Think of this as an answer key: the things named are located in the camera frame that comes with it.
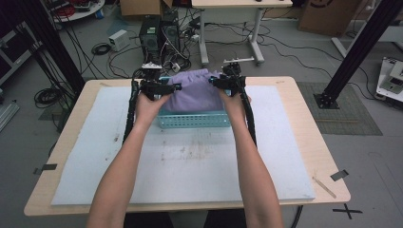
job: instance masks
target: hand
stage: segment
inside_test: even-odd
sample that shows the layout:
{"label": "hand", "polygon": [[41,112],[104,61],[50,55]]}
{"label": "hand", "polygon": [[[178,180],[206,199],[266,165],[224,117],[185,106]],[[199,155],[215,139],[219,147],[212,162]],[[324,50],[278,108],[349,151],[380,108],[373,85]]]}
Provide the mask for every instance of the hand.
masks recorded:
{"label": "hand", "polygon": [[146,128],[151,126],[161,106],[168,101],[170,96],[170,94],[164,95],[159,100],[151,101],[143,93],[140,93],[136,103],[136,121],[134,124],[142,124]]}
{"label": "hand", "polygon": [[230,118],[230,120],[245,120],[245,108],[243,107],[240,94],[237,93],[234,97],[228,96],[224,90],[219,90],[220,97],[224,102],[225,110]]}

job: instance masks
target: cardboard box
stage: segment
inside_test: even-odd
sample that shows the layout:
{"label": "cardboard box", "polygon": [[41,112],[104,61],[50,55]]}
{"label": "cardboard box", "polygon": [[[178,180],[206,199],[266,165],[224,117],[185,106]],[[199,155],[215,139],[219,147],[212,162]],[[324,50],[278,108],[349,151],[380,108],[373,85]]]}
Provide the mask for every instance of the cardboard box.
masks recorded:
{"label": "cardboard box", "polygon": [[162,15],[173,0],[121,0],[122,16]]}
{"label": "cardboard box", "polygon": [[309,0],[298,29],[329,36],[342,36],[354,19],[362,0]]}

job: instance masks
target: table leg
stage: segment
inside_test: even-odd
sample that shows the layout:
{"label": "table leg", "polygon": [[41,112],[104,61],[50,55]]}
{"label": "table leg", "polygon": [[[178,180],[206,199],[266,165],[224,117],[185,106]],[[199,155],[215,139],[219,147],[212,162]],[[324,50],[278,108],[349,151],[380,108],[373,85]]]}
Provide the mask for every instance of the table leg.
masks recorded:
{"label": "table leg", "polygon": [[249,42],[251,43],[252,50],[255,54],[257,64],[264,63],[264,58],[263,55],[261,54],[260,48],[258,46],[257,38],[259,34],[259,27],[260,27],[260,19],[261,16],[263,15],[263,8],[259,8],[257,13],[256,13],[256,19],[255,19],[255,27],[253,30],[252,36],[249,36]]}
{"label": "table leg", "polygon": [[207,56],[207,47],[205,46],[204,40],[204,9],[201,10],[201,29],[200,29],[200,36],[199,36],[199,47],[201,50],[201,64],[203,66],[208,65],[208,56]]}

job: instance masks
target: forearm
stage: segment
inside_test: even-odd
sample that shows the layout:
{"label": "forearm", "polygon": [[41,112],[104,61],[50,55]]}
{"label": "forearm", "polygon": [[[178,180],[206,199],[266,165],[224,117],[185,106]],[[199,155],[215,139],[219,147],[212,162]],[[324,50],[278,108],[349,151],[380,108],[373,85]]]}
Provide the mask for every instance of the forearm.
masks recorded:
{"label": "forearm", "polygon": [[147,129],[135,124],[107,168],[95,193],[87,227],[123,227]]}
{"label": "forearm", "polygon": [[282,227],[278,196],[244,119],[232,120],[248,227]]}

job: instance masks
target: black tape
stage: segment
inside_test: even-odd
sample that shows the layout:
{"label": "black tape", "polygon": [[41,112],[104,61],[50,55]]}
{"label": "black tape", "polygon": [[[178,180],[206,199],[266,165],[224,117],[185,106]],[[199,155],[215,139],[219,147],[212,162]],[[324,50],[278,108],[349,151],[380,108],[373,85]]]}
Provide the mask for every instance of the black tape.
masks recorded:
{"label": "black tape", "polygon": [[333,179],[333,181],[337,181],[339,179],[345,178],[347,175],[349,175],[349,173],[347,173],[347,171],[343,169],[330,177]]}
{"label": "black tape", "polygon": [[55,170],[57,167],[57,164],[44,164],[42,166],[42,169],[40,168],[35,168],[35,170],[33,170],[33,174],[35,175],[41,175],[42,171],[44,170]]}
{"label": "black tape", "polygon": [[56,166],[57,164],[44,164],[44,166],[42,166],[42,170],[55,170]]}

